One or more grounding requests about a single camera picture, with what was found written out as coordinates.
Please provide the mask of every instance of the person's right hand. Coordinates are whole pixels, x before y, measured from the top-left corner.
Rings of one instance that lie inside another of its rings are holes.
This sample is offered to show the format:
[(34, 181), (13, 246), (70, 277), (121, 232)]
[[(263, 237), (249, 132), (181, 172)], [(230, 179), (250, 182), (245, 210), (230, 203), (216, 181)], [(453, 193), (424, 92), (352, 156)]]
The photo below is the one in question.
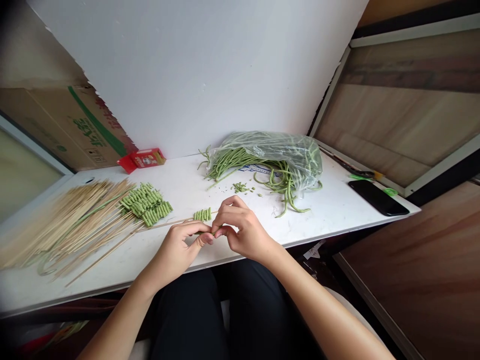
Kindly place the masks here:
[[(238, 228), (238, 233), (231, 226)], [(211, 224), (215, 238), (225, 235), (234, 252), (266, 266), (280, 247), (265, 231), (255, 213), (237, 195), (224, 200)]]

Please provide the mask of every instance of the dark pants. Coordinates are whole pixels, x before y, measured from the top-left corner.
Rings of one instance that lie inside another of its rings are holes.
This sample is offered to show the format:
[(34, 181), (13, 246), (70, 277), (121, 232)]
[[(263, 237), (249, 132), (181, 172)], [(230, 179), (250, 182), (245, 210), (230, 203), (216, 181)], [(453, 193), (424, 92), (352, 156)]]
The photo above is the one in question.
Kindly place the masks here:
[(290, 297), (259, 263), (231, 264), (230, 329), (211, 270), (182, 275), (160, 294), (151, 359), (297, 359), (321, 352)]

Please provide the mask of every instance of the wrist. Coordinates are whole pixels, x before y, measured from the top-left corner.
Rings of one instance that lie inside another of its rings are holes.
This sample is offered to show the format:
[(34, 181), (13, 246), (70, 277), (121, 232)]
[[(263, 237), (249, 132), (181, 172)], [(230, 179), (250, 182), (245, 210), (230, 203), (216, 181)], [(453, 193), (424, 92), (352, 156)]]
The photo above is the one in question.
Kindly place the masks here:
[(275, 267), (283, 262), (285, 254), (289, 256), (289, 253), (275, 240), (272, 239), (272, 242), (273, 244), (266, 252), (266, 256), (262, 259), (262, 261), (259, 261), (259, 263), (273, 273)]
[(132, 287), (135, 286), (137, 291), (142, 294), (143, 297), (147, 299), (153, 299), (156, 293), (167, 284), (163, 284), (161, 279), (157, 278), (155, 281), (152, 281), (152, 276), (148, 274), (148, 266), (143, 269), (143, 271), (137, 276)]

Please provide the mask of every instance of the bundle of bamboo skewers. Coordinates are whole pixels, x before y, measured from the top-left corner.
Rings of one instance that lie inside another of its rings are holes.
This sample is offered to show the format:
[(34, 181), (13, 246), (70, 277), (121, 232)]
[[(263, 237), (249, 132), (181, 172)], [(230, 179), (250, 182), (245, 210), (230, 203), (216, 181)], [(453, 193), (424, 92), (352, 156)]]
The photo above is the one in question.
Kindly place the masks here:
[(110, 240), (133, 230), (138, 218), (125, 213), (119, 201), (134, 188), (127, 180), (105, 180), (70, 189), (10, 234), (13, 239), (1, 250), (0, 268), (38, 263), (40, 275), (55, 272), (56, 279), (69, 274)]

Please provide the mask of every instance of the black phone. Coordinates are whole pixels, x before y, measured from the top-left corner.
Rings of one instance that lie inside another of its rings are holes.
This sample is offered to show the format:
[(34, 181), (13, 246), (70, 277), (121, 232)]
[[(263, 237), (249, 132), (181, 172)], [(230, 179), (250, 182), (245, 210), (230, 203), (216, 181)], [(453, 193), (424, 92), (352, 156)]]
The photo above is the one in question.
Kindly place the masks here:
[(350, 181), (348, 186), (385, 216), (406, 215), (410, 212), (368, 180)]

